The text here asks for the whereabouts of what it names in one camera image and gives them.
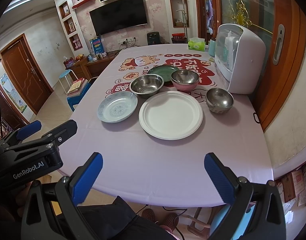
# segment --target pink tablecloth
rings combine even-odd
[[[237,176],[245,176],[251,182],[266,183],[273,179],[263,131],[255,122],[248,97],[234,95],[234,106],[224,115],[212,114],[207,108],[206,90],[222,87],[209,58],[207,52],[188,50],[185,44],[121,51],[71,116],[78,130],[60,146],[64,162],[61,172],[72,174],[93,152],[99,152],[104,166],[94,189],[137,203],[173,207],[223,204],[204,170],[203,160],[208,152],[214,152]],[[107,95],[128,90],[129,83],[138,75],[165,63],[200,74],[202,85],[191,95],[200,102],[204,117],[193,135],[177,141],[148,135],[138,121],[142,99],[132,116],[123,122],[107,124],[97,118],[97,108]]]

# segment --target poster on wall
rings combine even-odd
[[[25,104],[24,100],[21,98],[19,93],[14,88],[13,84],[9,80],[6,73],[2,75],[0,78],[0,83],[5,90],[6,94],[9,96],[9,98],[13,101],[14,105],[18,108],[18,110],[23,113],[26,109],[27,105]]]

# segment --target red chinese characters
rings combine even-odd
[[[200,76],[199,85],[208,86],[212,84],[209,76],[214,76],[214,73],[206,68],[211,65],[208,61],[197,58],[167,59],[164,65],[172,65],[179,69],[189,69],[198,73]]]
[[[113,86],[112,89],[109,89],[106,91],[108,95],[119,92],[119,91],[130,91],[130,82],[126,83],[119,83],[115,86]]]

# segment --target white paper plate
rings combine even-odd
[[[192,96],[167,91],[149,98],[139,113],[140,124],[150,135],[163,140],[178,140],[193,134],[201,125],[203,111]]]

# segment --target tissue box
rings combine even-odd
[[[205,40],[201,38],[192,38],[188,42],[189,49],[205,51]]]

